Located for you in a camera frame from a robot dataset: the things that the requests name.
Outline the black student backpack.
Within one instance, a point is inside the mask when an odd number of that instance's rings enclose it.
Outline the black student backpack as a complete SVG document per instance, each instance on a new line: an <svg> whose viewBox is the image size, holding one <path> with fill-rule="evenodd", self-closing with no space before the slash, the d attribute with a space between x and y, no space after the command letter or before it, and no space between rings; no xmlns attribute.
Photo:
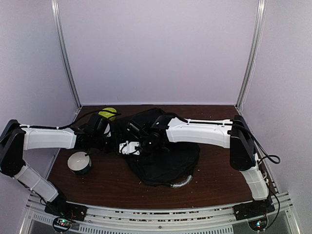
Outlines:
<svg viewBox="0 0 312 234"><path fill-rule="evenodd" d="M176 117L160 108L152 108L122 117L111 124L115 151L126 141L139 142L140 155L122 155L130 170L148 186L181 187L192 179L199 161L197 143L170 143L160 117Z"/></svg>

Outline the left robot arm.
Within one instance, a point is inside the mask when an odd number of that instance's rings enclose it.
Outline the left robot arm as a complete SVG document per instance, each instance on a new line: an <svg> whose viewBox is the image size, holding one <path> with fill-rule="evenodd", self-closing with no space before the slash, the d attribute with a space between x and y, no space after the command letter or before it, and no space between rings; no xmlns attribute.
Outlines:
<svg viewBox="0 0 312 234"><path fill-rule="evenodd" d="M20 124L8 121L0 135L0 172L16 179L40 195L57 210L66 209L66 197L55 185L43 178L23 159L32 149L103 149L108 145L112 118L92 113L83 127L69 124L62 127Z"/></svg>

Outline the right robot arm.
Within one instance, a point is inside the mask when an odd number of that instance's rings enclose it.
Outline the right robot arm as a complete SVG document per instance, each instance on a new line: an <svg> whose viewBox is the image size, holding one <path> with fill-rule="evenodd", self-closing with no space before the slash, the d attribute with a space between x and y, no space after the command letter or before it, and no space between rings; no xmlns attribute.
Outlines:
<svg viewBox="0 0 312 234"><path fill-rule="evenodd" d="M260 170L255 140L242 116L225 120L185 119L173 114L160 115L147 131L130 121L126 130L135 141L119 145L124 155L144 155L162 143L192 142L215 145L230 150L230 166L241 172L252 193L253 202L269 199L266 176Z"/></svg>

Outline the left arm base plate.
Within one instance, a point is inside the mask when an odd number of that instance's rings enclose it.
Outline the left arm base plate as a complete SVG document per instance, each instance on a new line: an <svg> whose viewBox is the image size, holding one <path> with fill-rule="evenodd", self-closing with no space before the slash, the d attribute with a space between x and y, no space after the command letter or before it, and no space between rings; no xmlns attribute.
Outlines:
<svg viewBox="0 0 312 234"><path fill-rule="evenodd" d="M87 207L65 201L47 202L44 211L48 214L74 221L84 221Z"/></svg>

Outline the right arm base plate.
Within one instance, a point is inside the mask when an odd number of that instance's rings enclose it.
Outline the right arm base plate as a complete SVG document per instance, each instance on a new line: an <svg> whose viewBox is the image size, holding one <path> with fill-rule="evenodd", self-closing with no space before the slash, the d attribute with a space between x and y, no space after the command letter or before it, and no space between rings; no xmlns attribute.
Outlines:
<svg viewBox="0 0 312 234"><path fill-rule="evenodd" d="M275 211L274 205L268 201L252 201L233 206L234 215L237 221L266 215Z"/></svg>

